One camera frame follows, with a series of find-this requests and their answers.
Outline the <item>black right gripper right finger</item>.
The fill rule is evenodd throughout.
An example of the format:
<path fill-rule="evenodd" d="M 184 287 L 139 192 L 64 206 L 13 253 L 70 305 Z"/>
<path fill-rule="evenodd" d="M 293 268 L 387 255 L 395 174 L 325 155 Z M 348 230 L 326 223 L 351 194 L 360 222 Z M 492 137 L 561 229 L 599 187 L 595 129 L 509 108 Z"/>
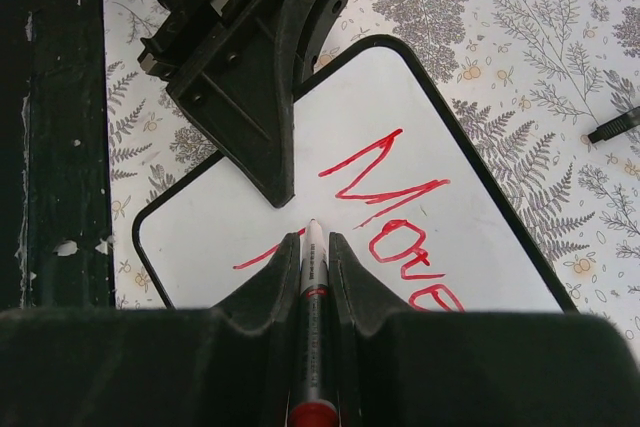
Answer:
<path fill-rule="evenodd" d="M 606 320 L 411 308 L 329 237 L 345 426 L 635 426 L 639 369 Z"/>

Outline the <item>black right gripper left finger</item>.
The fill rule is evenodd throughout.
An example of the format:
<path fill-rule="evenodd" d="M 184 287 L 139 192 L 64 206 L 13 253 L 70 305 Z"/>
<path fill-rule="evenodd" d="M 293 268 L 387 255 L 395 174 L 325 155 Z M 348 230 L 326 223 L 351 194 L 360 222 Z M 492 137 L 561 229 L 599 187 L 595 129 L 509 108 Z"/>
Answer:
<path fill-rule="evenodd" d="M 208 309 L 1 315 L 5 426 L 281 426 L 300 239 Z"/>

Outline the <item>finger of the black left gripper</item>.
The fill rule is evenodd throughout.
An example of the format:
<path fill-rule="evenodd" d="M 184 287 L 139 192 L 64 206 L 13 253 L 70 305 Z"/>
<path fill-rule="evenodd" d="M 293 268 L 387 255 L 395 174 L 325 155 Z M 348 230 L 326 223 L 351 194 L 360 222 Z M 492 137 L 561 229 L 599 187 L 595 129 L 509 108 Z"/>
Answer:
<path fill-rule="evenodd" d="M 168 82 L 185 117 L 276 208 L 294 196 L 294 95 L 347 2 L 249 0 Z"/>

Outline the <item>white marker pen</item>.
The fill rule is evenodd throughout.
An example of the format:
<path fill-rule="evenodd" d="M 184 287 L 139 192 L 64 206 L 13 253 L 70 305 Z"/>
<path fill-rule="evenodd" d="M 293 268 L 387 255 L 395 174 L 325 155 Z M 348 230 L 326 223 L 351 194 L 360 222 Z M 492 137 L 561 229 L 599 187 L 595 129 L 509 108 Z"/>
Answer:
<path fill-rule="evenodd" d="M 305 229 L 294 360 L 290 384 L 289 426 L 338 426 L 337 387 L 332 361 L 328 257 L 321 225 Z"/>

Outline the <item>black framed whiteboard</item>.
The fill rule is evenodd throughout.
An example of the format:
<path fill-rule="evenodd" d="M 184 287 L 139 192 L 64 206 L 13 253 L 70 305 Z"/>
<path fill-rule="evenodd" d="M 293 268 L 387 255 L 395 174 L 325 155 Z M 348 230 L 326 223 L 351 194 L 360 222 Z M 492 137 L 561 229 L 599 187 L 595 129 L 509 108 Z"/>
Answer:
<path fill-rule="evenodd" d="M 356 42 L 309 80 L 294 111 L 285 206 L 216 154 L 137 215 L 133 244 L 164 306 L 215 305 L 316 221 L 417 310 L 574 310 L 404 43 Z"/>

